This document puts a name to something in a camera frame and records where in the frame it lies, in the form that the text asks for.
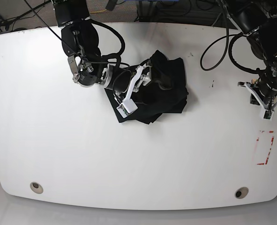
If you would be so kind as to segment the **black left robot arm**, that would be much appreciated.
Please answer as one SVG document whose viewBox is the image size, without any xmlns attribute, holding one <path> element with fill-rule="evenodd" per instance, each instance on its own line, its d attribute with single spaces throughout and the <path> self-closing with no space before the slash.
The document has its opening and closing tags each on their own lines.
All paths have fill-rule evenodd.
<svg viewBox="0 0 277 225">
<path fill-rule="evenodd" d="M 251 89 L 258 94 L 263 103 L 271 106 L 277 95 L 276 24 L 251 0 L 226 0 L 225 9 L 232 23 L 241 31 L 229 43 L 229 58 L 240 70 L 259 76 L 258 80 L 251 85 Z M 244 67 L 233 58 L 232 47 L 240 37 L 247 38 L 253 54 L 263 60 L 266 66 L 264 70 Z"/>
</svg>

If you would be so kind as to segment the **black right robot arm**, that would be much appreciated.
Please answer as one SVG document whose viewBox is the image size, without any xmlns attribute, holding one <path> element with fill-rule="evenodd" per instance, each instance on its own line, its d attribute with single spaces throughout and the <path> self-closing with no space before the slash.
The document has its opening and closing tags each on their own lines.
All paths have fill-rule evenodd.
<svg viewBox="0 0 277 225">
<path fill-rule="evenodd" d="M 123 37 L 112 27 L 90 19 L 90 13 L 85 0 L 53 0 L 52 1 L 57 25 L 61 28 L 61 42 L 68 63 L 73 74 L 73 81 L 83 87 L 90 87 L 101 83 L 103 69 L 108 66 L 111 59 L 116 59 L 114 66 L 114 79 L 110 81 L 108 89 L 117 88 L 117 72 L 120 68 L 121 55 L 125 50 Z M 112 32 L 120 41 L 118 52 L 102 55 L 98 47 L 99 36 L 93 25 L 103 27 Z"/>
</svg>

